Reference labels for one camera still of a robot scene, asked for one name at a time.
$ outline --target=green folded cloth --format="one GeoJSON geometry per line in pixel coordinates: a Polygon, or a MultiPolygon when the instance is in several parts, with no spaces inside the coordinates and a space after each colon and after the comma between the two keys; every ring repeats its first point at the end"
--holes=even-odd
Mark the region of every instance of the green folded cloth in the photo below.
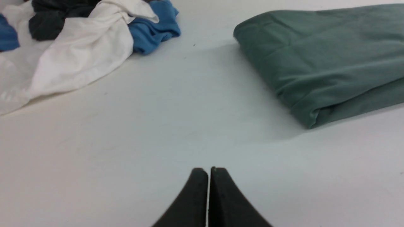
{"type": "Polygon", "coordinates": [[[308,128],[404,101],[404,4],[267,12],[234,37],[308,128]]]}

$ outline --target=dark gray cloth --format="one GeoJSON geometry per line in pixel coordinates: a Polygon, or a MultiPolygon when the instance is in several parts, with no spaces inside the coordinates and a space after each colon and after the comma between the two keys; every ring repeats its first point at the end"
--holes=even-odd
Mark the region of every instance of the dark gray cloth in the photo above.
{"type": "Polygon", "coordinates": [[[31,37],[38,41],[54,40],[68,17],[88,17],[100,0],[32,0],[36,12],[29,20],[31,37]]]}

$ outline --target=white cloth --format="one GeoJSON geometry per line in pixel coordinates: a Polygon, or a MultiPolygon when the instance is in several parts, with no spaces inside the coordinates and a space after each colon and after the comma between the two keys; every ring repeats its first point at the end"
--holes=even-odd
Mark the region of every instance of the white cloth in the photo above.
{"type": "MultiPolygon", "coordinates": [[[[7,21],[13,17],[4,16],[7,21]]],[[[82,88],[115,70],[133,52],[127,24],[134,17],[159,21],[142,0],[102,0],[88,18],[66,19],[55,41],[1,53],[0,114],[41,95],[82,88]]],[[[20,14],[12,20],[22,18],[20,14]]]]}
{"type": "Polygon", "coordinates": [[[29,32],[29,19],[34,15],[31,0],[19,6],[8,5],[2,11],[7,22],[17,31],[20,46],[32,46],[38,41],[31,38],[29,32]]]}

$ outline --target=white table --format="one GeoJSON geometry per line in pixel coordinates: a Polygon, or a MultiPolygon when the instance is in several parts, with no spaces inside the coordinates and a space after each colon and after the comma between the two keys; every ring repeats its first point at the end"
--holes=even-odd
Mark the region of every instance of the white table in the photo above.
{"type": "Polygon", "coordinates": [[[392,2],[173,0],[180,38],[0,117],[0,226],[150,227],[220,166],[275,227],[403,227],[404,105],[306,130],[232,36],[269,10],[392,2]]]}

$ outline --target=blue cloth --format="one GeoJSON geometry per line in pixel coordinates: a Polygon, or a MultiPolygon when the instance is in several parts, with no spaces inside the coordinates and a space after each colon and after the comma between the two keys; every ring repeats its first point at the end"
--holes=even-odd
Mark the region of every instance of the blue cloth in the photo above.
{"type": "Polygon", "coordinates": [[[18,47],[20,44],[18,43],[17,32],[0,14],[0,51],[14,50],[18,47]]]}
{"type": "Polygon", "coordinates": [[[150,6],[159,17],[159,23],[135,18],[128,25],[133,37],[133,50],[142,55],[156,50],[161,42],[181,35],[181,30],[175,20],[178,11],[169,0],[151,1],[150,6]]]}

